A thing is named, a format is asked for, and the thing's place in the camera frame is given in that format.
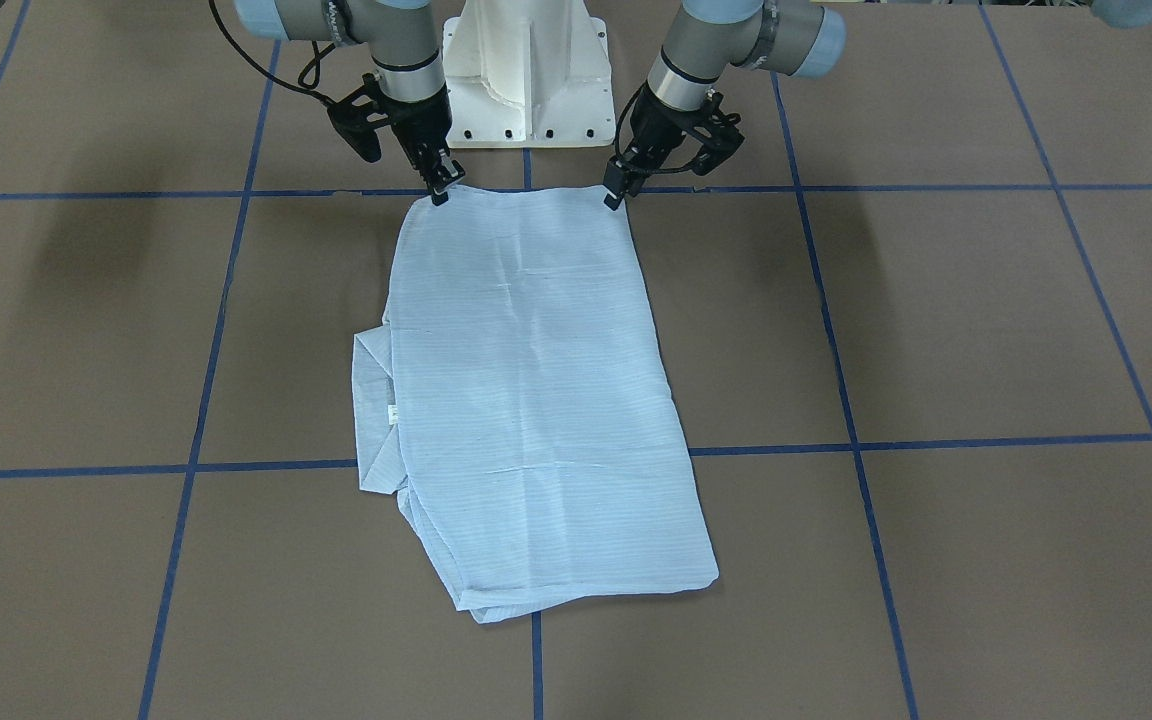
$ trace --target black cable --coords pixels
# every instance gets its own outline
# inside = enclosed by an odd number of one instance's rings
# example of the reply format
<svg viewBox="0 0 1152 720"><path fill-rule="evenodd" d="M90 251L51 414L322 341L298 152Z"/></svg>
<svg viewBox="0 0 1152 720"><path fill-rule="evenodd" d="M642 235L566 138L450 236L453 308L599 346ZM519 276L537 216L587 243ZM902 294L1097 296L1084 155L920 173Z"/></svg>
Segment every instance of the black cable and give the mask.
<svg viewBox="0 0 1152 720"><path fill-rule="evenodd" d="M632 161L626 160L626 152L621 150L621 126L626 123L626 115L630 114L630 108L634 108L634 103L639 99L639 94L643 94L643 88L645 85L639 85L634 94L630 96L630 101L626 103L626 108L621 111L620 118L616 119L616 135L612 136L612 146L616 150L616 159L627 167L641 176L673 176L673 174L679 173L690 173L691 168L696 167L696 159L687 160L687 164L679 165L677 168L641 168L637 167Z"/></svg>
<svg viewBox="0 0 1152 720"><path fill-rule="evenodd" d="M314 55L310 58L310 61L305 63L305 68L301 70L301 74L296 76L296 85L304 88L305 90L314 90L319 86L319 81L323 79L323 60L332 54L333 50L336 50L335 44L328 44L325 50L319 50L319 44L317 41L310 41L310 47L314 50ZM310 73L314 74L313 79L306 79Z"/></svg>
<svg viewBox="0 0 1152 720"><path fill-rule="evenodd" d="M312 97L312 99L316 99L317 101L326 106L335 105L335 100L329 99L329 97L327 97L326 94L321 94L321 92L311 90L311 88L297 88L285 79L274 77L274 73L266 70L264 67L262 67L260 63L257 63L256 60L252 60L252 56L248 55L245 50L242 50L242 46L238 45L238 41L234 40L234 36L229 35L229 28L225 26L225 20L220 18L220 12L217 10L217 0L207 0L207 5L211 6L211 18L215 20L215 26L220 28L220 35L225 36L225 39L229 43L229 46L233 47L234 51L236 51L236 53L242 55L242 59L247 60L247 63L251 65L251 67L255 68L257 73L262 74L262 76L265 76L266 78L270 78L270 82L273 82L274 85L276 86L287 88L287 90L291 90L293 92L300 92L301 94L308 94Z"/></svg>

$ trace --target metal joint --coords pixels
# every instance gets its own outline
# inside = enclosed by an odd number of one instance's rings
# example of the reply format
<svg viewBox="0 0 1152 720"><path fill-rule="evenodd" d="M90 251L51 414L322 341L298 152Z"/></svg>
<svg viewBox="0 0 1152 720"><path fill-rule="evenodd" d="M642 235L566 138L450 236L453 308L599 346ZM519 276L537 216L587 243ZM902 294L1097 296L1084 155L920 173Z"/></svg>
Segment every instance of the metal joint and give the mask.
<svg viewBox="0 0 1152 720"><path fill-rule="evenodd" d="M772 54L772 47L776 45L776 30L781 26L781 3L780 0L763 0L763 22L758 26L758 40L745 55L744 60L736 63L737 68L756 70L763 67Z"/></svg>
<svg viewBox="0 0 1152 720"><path fill-rule="evenodd" d="M323 17L328 22L328 32L332 33L332 41L338 47L361 45L349 33L349 23L353 22L353 18L349 17L349 10L340 3L340 0L323 0Z"/></svg>
<svg viewBox="0 0 1152 720"><path fill-rule="evenodd" d="M700 107L714 82L696 82L696 78L685 77L670 67L664 53L657 56L652 70L647 74L647 88L652 94L669 108L681 109L684 113Z"/></svg>
<svg viewBox="0 0 1152 720"><path fill-rule="evenodd" d="M372 60L376 61L376 76L380 78L380 91L391 100L418 103L426 97L439 94L439 91L447 85L444 63L439 63L437 53L424 63L401 69L394 65L381 63L374 58Z"/></svg>

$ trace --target light blue joint cover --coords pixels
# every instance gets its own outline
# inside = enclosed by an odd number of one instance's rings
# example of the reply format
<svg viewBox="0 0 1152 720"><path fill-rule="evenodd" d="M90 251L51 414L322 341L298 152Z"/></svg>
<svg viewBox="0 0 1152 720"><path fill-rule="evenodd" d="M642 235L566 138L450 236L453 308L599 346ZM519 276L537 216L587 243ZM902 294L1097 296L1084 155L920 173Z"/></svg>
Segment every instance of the light blue joint cover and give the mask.
<svg viewBox="0 0 1152 720"><path fill-rule="evenodd" d="M418 10L429 5L429 0L376 0L377 3L388 5L391 8L400 10Z"/></svg>
<svg viewBox="0 0 1152 720"><path fill-rule="evenodd" d="M763 10L763 0L682 0L682 9L703 23L726 26Z"/></svg>
<svg viewBox="0 0 1152 720"><path fill-rule="evenodd" d="M847 23L842 15L832 9L824 9L824 20L820 20L820 32L812 44L812 50L808 51L808 56L803 59L803 65L795 70L794 77L820 77L835 67L838 59L842 56L842 46L847 44Z"/></svg>
<svg viewBox="0 0 1152 720"><path fill-rule="evenodd" d="M1152 0L1096 0L1092 14L1107 26L1128 29L1152 23Z"/></svg>
<svg viewBox="0 0 1152 720"><path fill-rule="evenodd" d="M234 0L234 9L238 10L238 20L248 32L256 37L287 40L287 28L274 0Z"/></svg>

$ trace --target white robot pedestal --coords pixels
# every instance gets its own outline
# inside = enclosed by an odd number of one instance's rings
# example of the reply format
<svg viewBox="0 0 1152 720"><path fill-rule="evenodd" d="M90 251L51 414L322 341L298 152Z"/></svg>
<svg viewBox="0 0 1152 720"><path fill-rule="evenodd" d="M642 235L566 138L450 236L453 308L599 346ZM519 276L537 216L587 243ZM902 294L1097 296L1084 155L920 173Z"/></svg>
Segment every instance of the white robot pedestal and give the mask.
<svg viewBox="0 0 1152 720"><path fill-rule="evenodd" d="M596 147L616 131L607 26L584 0L467 0L444 26L452 147Z"/></svg>

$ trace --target folded shirt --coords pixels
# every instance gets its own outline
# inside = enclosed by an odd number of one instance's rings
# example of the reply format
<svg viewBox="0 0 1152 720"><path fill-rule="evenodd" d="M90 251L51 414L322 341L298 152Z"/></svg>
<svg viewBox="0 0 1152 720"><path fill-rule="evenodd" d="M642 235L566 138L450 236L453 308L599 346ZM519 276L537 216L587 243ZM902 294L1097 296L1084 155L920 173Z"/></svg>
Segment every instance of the folded shirt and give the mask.
<svg viewBox="0 0 1152 720"><path fill-rule="evenodd" d="M355 338L359 486L397 493L493 623L718 577L626 211L600 187L454 187L408 211Z"/></svg>

